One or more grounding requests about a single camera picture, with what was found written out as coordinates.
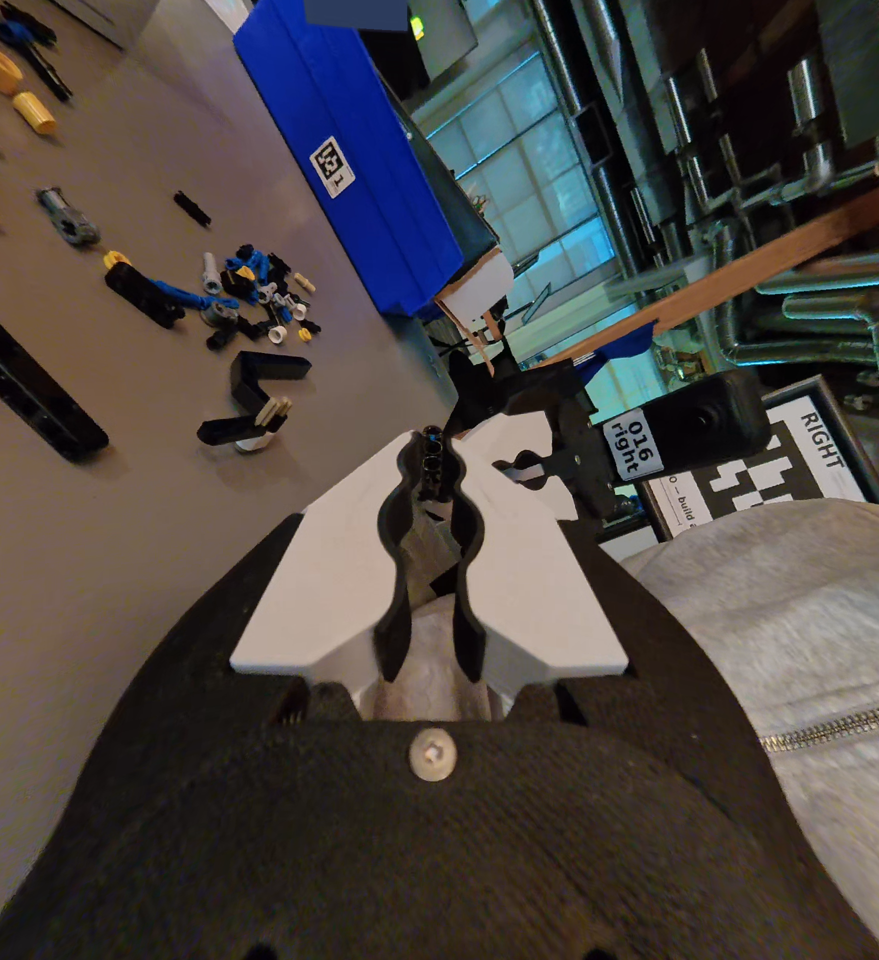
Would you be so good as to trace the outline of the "scatter of small lego pins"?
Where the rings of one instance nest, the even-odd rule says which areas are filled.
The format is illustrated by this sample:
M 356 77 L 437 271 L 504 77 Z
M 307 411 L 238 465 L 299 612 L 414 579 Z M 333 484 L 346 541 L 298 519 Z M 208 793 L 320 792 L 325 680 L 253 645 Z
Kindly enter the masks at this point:
M 314 285 L 274 253 L 240 246 L 220 265 L 211 252 L 202 256 L 200 293 L 150 279 L 121 252 L 102 258 L 106 286 L 164 330 L 192 311 L 211 330 L 206 347 L 223 351 L 237 335 L 282 345 L 291 329 L 310 342 L 322 327 L 309 317 L 311 303 L 297 293 L 314 293 Z

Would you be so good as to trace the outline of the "short black lego beam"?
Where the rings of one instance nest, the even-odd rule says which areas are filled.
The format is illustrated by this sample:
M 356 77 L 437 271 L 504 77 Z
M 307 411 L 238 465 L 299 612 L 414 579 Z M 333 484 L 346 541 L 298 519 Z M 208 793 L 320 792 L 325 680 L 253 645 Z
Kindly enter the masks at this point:
M 431 424 L 420 434 L 419 502 L 446 504 L 453 498 L 460 475 L 460 463 L 447 445 L 442 427 Z

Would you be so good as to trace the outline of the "blue flag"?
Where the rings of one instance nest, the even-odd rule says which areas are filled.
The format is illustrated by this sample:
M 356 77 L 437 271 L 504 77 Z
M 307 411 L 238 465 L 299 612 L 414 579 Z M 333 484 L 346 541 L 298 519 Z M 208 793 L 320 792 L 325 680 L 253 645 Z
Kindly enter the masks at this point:
M 607 344 L 604 344 L 574 361 L 579 382 L 589 386 L 601 370 L 616 359 L 629 359 L 646 354 L 651 349 L 656 322 L 646 323 Z

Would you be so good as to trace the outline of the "black angled lego assembly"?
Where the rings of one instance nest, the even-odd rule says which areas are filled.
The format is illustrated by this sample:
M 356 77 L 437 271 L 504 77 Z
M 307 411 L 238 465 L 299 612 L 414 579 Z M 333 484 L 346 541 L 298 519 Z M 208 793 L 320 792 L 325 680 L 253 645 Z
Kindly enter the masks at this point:
M 264 450 L 286 424 L 292 402 L 274 396 L 264 383 L 300 381 L 312 370 L 312 363 L 293 355 L 240 351 L 230 366 L 230 395 L 238 414 L 204 421 L 196 431 L 207 447 L 232 445 L 242 453 Z

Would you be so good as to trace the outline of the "metal ventilation pipes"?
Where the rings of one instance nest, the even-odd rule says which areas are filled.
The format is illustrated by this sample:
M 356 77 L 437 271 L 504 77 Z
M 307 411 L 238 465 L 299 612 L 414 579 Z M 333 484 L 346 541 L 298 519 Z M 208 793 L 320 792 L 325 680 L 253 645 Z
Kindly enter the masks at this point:
M 879 181 L 879 2 L 530 2 L 627 276 Z

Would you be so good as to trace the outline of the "grey lego connector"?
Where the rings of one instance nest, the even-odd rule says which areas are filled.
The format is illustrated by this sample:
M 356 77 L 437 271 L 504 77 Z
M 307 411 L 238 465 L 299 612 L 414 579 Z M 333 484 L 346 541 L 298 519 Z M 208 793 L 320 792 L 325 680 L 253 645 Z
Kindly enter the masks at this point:
M 60 187 L 38 189 L 34 191 L 34 197 L 67 244 L 75 248 L 85 248 L 100 243 L 101 233 L 97 225 L 63 197 Z

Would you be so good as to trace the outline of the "framed printed sign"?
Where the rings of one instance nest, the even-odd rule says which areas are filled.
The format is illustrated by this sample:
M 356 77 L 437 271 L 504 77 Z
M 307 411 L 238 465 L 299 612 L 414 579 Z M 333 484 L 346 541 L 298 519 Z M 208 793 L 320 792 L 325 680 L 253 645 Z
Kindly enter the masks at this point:
M 749 457 L 636 487 L 659 542 L 745 510 L 834 498 L 879 505 L 879 474 L 818 375 L 764 396 L 771 436 Z

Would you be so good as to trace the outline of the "dark screen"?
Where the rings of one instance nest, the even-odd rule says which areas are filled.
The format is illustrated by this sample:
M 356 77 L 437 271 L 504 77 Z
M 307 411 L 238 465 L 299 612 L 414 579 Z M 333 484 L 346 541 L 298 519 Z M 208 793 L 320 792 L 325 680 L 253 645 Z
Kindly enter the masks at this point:
M 463 1 L 409 1 L 409 26 L 430 81 L 440 78 L 478 45 Z

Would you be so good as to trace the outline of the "long black lego beam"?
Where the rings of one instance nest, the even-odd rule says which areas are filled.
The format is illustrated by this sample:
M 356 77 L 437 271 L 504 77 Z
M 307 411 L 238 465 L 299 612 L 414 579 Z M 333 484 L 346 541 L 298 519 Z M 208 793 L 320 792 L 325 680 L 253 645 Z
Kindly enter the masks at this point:
M 90 461 L 108 434 L 0 323 L 0 400 L 59 456 Z

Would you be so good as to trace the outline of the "wooden beam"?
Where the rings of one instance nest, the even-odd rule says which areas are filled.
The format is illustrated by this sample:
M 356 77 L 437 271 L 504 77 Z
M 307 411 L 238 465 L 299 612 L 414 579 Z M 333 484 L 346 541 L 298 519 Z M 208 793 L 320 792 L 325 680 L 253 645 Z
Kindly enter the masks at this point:
M 755 288 L 758 283 L 878 227 L 879 187 L 713 270 L 704 278 L 554 354 L 540 366 L 576 361 L 649 326 L 655 335 L 673 330 Z

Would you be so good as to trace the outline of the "blue and black lego connector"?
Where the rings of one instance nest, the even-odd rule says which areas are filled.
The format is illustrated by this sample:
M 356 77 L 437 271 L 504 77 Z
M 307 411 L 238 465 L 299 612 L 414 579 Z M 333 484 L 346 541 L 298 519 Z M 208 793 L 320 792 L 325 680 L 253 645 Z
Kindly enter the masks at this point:
M 57 45 L 52 28 L 11 2 L 0 3 L 0 41 L 19 54 L 61 103 L 73 99 L 73 91 L 42 51 Z

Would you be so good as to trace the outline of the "blue plastic bin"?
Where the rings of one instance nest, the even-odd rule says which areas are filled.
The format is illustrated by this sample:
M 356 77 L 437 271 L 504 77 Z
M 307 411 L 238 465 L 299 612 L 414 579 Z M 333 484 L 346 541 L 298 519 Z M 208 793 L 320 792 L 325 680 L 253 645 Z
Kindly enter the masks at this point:
M 358 31 L 264 1 L 233 43 L 377 310 L 419 313 L 465 257 Z

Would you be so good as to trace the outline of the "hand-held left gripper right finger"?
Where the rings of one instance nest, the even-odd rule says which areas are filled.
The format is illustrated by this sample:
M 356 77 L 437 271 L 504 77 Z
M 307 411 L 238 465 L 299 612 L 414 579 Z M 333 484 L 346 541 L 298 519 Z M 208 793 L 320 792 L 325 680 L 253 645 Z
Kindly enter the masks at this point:
M 482 680 L 516 698 L 529 685 L 623 674 L 628 656 L 553 509 L 463 440 L 451 450 L 482 526 L 465 567 L 467 609 L 483 631 Z

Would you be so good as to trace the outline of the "large window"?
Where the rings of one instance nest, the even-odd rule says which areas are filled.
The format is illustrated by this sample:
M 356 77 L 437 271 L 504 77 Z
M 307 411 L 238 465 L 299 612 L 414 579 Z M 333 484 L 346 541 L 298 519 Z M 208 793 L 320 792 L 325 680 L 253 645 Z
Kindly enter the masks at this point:
M 528 41 L 412 113 L 514 265 L 536 256 L 507 298 L 518 358 L 553 354 L 629 314 L 605 285 L 619 273 L 586 162 L 546 59 Z M 550 288 L 535 316 L 530 306 Z

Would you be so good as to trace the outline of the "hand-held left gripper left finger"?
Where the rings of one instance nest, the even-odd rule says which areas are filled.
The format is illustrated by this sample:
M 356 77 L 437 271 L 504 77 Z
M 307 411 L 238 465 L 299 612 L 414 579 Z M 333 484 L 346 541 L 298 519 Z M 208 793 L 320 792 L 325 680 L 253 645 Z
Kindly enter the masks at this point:
M 352 697 L 377 682 L 374 626 L 397 576 L 377 522 L 413 439 L 399 434 L 306 508 L 230 655 L 235 672 L 338 683 Z

